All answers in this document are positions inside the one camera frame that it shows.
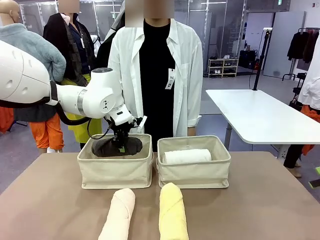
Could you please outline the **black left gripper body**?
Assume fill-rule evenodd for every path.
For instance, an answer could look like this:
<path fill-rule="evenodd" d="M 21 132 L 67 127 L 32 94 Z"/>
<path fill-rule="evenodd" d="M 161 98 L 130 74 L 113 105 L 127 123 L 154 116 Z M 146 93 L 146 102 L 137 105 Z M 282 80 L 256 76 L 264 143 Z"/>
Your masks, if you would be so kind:
<path fill-rule="evenodd" d="M 111 122 L 111 129 L 113 131 L 112 143 L 125 143 L 129 137 L 129 131 L 132 128 L 135 128 L 137 120 L 133 119 L 132 121 L 127 121 L 120 125 L 116 125 L 114 121 Z"/>

